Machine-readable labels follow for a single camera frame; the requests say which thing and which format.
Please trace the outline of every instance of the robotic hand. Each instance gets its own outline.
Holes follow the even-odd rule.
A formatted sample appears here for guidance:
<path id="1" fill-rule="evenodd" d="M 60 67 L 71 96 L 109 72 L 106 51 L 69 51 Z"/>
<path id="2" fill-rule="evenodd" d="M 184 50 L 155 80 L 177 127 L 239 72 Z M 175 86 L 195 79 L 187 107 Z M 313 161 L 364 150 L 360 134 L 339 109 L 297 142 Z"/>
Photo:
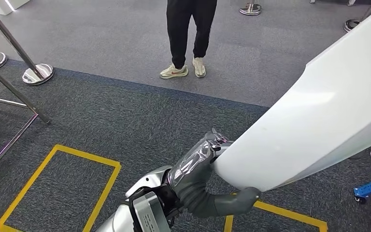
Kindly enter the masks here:
<path id="1" fill-rule="evenodd" d="M 247 213 L 259 198 L 258 189 L 245 188 L 235 195 L 206 191 L 213 172 L 211 164 L 231 144 L 213 129 L 174 167 L 161 167 L 137 181 L 127 191 L 127 199 L 97 231 L 169 232 L 184 208 L 200 218 Z"/>

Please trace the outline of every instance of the gray glove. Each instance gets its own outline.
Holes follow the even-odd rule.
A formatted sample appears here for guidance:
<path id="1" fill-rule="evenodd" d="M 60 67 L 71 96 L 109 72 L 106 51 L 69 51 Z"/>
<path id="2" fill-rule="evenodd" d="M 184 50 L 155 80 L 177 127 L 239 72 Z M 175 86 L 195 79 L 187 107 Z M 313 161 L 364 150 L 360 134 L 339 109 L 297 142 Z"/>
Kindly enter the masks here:
<path id="1" fill-rule="evenodd" d="M 207 133 L 169 172 L 169 184 L 180 202 L 199 218 L 239 215 L 251 210 L 260 195 L 256 188 L 242 189 L 236 195 L 212 195 L 206 183 L 213 169 L 212 162 L 228 140 L 214 129 Z"/>

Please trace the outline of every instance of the white curved object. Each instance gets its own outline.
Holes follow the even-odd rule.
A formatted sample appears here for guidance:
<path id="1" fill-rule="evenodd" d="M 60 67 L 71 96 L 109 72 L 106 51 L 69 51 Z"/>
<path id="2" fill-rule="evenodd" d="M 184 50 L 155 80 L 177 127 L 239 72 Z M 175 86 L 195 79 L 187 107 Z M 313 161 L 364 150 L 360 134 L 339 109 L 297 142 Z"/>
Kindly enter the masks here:
<path id="1" fill-rule="evenodd" d="M 371 145 L 371 16 L 306 65 L 300 79 L 214 163 L 261 191 L 299 180 Z"/>

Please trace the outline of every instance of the yellow tape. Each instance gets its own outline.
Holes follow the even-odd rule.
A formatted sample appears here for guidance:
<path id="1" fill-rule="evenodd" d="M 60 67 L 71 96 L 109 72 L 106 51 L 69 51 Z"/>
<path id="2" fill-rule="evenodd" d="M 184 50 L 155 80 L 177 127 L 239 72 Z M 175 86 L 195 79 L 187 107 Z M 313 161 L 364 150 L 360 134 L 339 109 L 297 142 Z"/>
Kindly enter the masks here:
<path id="1" fill-rule="evenodd" d="M 254 206 L 257 207 L 258 209 L 263 209 L 271 213 L 282 215 L 290 219 L 294 219 L 294 220 L 297 220 L 297 221 L 300 221 L 306 224 L 316 226 L 319 228 L 320 232 L 328 232 L 328 224 L 325 221 L 321 221 L 313 217 L 308 217 L 306 215 L 295 213 L 287 209 L 283 209 L 283 208 L 280 208 L 280 207 L 277 207 L 271 204 L 263 203 L 260 201 L 255 202 Z M 233 219 L 234 219 L 234 216 L 232 215 L 229 215 L 226 217 L 225 225 L 224 225 L 224 232 L 231 232 Z"/>
<path id="2" fill-rule="evenodd" d="M 17 229 L 14 229 L 12 227 L 9 227 L 7 225 L 4 225 L 5 221 L 9 218 L 9 215 L 15 210 L 16 206 L 19 204 L 19 202 L 22 200 L 22 198 L 25 196 L 26 192 L 29 190 L 29 188 L 32 186 L 32 184 L 35 182 L 35 180 L 38 178 L 38 176 L 41 174 L 42 170 L 46 167 L 50 159 L 54 156 L 54 154 L 57 151 L 63 151 L 66 153 L 69 153 L 71 155 L 79 156 L 85 159 L 89 159 L 92 161 L 96 161 L 99 163 L 103 163 L 106 165 L 110 165 L 114 167 L 114 170 L 112 172 L 112 175 L 110 176 L 109 180 L 107 181 L 106 187 L 104 188 L 103 192 L 101 193 L 95 207 L 93 208 L 92 213 L 90 214 L 89 219 L 86 222 L 86 225 L 83 229 L 83 232 L 89 232 L 90 229 L 93 226 L 93 223 L 95 222 L 97 216 L 99 215 L 100 209 L 103 206 L 107 195 L 109 195 L 110 190 L 112 189 L 112 186 L 117 178 L 117 175 L 119 174 L 119 171 L 121 169 L 121 165 L 118 161 L 114 161 L 111 159 L 107 159 L 104 157 L 92 155 L 87 152 L 79 151 L 67 146 L 63 145 L 55 145 L 53 149 L 49 152 L 49 154 L 46 156 L 46 158 L 43 160 L 43 162 L 39 165 L 38 169 L 33 173 L 33 175 L 30 177 L 30 179 L 27 181 L 25 186 L 22 188 L 22 190 L 18 193 L 15 200 L 11 203 L 9 208 L 5 211 L 3 216 L 0 218 L 0 232 L 21 232 Z"/>

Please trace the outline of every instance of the black pants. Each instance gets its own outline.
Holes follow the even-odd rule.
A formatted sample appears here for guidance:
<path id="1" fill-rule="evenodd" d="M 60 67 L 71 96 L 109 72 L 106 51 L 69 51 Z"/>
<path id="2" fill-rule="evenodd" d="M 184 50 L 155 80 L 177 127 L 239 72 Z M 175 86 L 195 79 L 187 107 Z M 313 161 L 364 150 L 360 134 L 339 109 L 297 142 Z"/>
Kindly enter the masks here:
<path id="1" fill-rule="evenodd" d="M 216 7 L 217 0 L 168 0 L 167 30 L 172 62 L 177 69 L 182 68 L 186 61 L 188 25 L 191 16 L 197 26 L 194 57 L 205 56 Z"/>

